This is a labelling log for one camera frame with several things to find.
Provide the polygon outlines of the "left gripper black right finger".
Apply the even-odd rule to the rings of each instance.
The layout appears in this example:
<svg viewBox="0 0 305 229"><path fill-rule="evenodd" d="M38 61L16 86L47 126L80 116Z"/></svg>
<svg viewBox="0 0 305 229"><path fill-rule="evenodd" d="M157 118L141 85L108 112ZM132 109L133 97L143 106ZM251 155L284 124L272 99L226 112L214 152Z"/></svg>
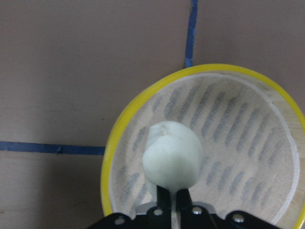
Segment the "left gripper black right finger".
<svg viewBox="0 0 305 229"><path fill-rule="evenodd" d="M196 210L188 189L182 189L176 195L176 212L181 229L195 229Z"/></svg>

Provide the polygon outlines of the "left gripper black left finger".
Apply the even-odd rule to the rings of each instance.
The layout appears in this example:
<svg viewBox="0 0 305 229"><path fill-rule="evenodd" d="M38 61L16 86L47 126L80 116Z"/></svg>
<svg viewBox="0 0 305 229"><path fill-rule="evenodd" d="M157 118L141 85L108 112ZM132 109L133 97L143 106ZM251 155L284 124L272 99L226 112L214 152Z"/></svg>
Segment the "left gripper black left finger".
<svg viewBox="0 0 305 229"><path fill-rule="evenodd" d="M171 198L167 189L157 186L157 202L146 213L146 226L148 229L170 229Z"/></svg>

